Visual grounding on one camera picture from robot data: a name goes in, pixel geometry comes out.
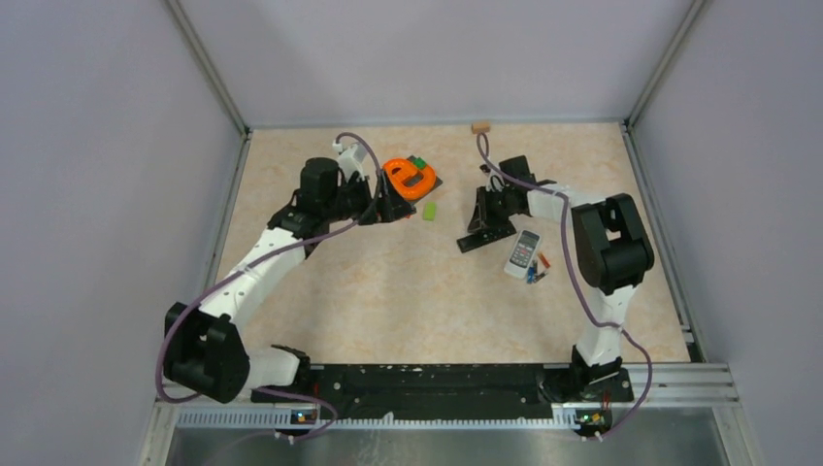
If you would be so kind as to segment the black remote control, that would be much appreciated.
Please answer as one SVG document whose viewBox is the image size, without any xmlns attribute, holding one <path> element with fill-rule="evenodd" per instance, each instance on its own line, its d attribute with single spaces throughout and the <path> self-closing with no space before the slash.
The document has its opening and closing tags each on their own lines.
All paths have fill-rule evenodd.
<svg viewBox="0 0 823 466">
<path fill-rule="evenodd" d="M 462 253 L 488 246 L 516 234 L 513 226 L 483 228 L 456 241 Z"/>
</svg>

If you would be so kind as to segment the orange battery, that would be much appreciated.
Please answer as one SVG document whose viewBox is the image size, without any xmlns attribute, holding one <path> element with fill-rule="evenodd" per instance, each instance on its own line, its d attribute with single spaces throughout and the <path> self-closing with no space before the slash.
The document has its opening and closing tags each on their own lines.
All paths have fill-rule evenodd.
<svg viewBox="0 0 823 466">
<path fill-rule="evenodd" d="M 551 267 L 548 259 L 544 256 L 544 254 L 542 252 L 538 253 L 538 258 L 539 258 L 539 260 L 540 260 L 540 262 L 541 262 L 541 264 L 543 265 L 544 268 L 548 269 L 548 268 Z"/>
</svg>

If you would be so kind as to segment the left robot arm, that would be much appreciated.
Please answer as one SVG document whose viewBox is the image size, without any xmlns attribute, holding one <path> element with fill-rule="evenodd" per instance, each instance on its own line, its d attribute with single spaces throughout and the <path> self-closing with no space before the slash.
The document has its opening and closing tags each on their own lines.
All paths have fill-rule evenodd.
<svg viewBox="0 0 823 466">
<path fill-rule="evenodd" d="M 190 390 L 189 400 L 205 396 L 229 403 L 259 387 L 274 387 L 288 401 L 305 398 L 312 385 L 307 356 L 282 345 L 251 354 L 243 327 L 289 272 L 334 237 L 333 223 L 341 221 L 349 230 L 414 211 L 382 171 L 371 186 L 350 157 L 309 159 L 289 203 L 273 214 L 228 275 L 193 303 L 176 303 L 167 312 L 155 370 L 159 397 L 176 402 L 163 387 L 171 381 Z"/>
</svg>

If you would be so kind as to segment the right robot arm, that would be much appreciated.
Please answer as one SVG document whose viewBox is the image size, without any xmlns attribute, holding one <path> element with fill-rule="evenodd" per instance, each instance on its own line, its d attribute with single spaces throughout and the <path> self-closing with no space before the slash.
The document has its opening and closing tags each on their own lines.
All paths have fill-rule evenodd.
<svg viewBox="0 0 823 466">
<path fill-rule="evenodd" d="M 523 155 L 480 169 L 487 182 L 477 189 L 458 247 L 468 252 L 514 235 L 512 216 L 559 223 L 564 261 L 588 320 L 572 349 L 567 387 L 594 400 L 620 373 L 628 307 L 655 261 L 637 205 L 626 193 L 597 197 L 539 182 Z"/>
</svg>

